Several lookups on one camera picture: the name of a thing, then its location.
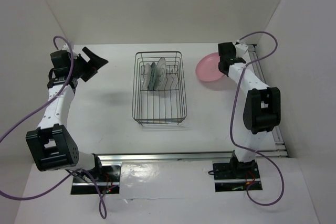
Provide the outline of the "white plate with dark rim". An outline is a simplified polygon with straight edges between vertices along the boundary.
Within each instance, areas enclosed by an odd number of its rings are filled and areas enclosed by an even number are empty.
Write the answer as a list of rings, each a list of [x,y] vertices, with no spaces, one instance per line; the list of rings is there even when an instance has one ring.
[[[166,60],[164,57],[160,58],[156,65],[156,79],[154,83],[154,91],[157,91],[162,86],[166,75]]]

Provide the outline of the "blue green patterned plate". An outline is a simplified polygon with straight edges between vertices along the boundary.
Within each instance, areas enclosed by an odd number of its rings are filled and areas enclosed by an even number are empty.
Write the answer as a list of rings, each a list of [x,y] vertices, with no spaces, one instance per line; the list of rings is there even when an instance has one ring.
[[[157,91],[158,87],[156,85],[156,81],[157,81],[157,75],[158,75],[158,68],[156,66],[155,62],[152,62],[151,64],[151,74],[150,74],[150,82],[148,85],[148,90],[149,91]]]

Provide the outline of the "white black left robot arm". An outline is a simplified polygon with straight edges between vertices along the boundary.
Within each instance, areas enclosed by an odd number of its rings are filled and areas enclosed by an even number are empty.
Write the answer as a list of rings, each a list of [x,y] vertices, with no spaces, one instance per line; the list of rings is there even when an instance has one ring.
[[[87,47],[83,47],[82,52],[89,61],[81,55],[71,59],[68,50],[51,53],[53,68],[47,84],[48,105],[37,128],[27,132],[26,142],[39,171],[81,168],[85,169],[87,178],[96,182],[103,177],[104,170],[98,155],[80,152],[66,125],[78,80],[87,82],[108,61]]]

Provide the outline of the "clear glass plate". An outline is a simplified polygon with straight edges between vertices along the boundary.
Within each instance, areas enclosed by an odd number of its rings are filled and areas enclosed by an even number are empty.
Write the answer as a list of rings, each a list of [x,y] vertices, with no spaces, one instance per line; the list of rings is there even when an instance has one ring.
[[[152,68],[149,63],[144,66],[142,90],[147,90],[151,79]]]

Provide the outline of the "pink plastic plate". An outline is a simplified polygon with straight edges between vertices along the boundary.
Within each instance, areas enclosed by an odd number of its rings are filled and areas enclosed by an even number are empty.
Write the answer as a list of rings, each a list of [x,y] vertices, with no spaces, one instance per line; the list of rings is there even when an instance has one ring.
[[[202,58],[196,66],[195,73],[199,81],[213,82],[224,76],[218,69],[220,61],[217,52],[211,53]]]

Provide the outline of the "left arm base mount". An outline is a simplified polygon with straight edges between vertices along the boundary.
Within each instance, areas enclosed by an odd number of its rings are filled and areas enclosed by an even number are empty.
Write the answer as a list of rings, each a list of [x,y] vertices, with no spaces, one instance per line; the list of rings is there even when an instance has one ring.
[[[121,164],[104,165],[99,175],[93,175],[101,194],[113,195],[120,193]],[[84,172],[73,175],[71,195],[96,195],[94,183]]]

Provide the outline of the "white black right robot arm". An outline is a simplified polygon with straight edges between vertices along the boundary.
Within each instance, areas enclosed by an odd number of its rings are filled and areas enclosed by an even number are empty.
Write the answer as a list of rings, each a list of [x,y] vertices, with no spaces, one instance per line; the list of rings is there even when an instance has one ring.
[[[253,170],[256,152],[262,141],[281,121],[280,90],[261,81],[243,55],[248,46],[239,42],[218,44],[218,69],[237,84],[237,92],[245,97],[243,124],[249,131],[243,144],[236,144],[229,162],[229,172],[235,178]]]

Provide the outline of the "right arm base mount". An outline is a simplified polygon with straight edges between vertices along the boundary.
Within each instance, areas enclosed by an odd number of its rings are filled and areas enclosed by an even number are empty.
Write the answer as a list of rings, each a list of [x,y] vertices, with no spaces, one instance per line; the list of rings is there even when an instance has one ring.
[[[252,163],[252,166],[243,170],[232,171],[230,163],[213,163],[212,170],[208,171],[214,178],[215,191],[246,191],[262,190],[262,183],[258,165]]]

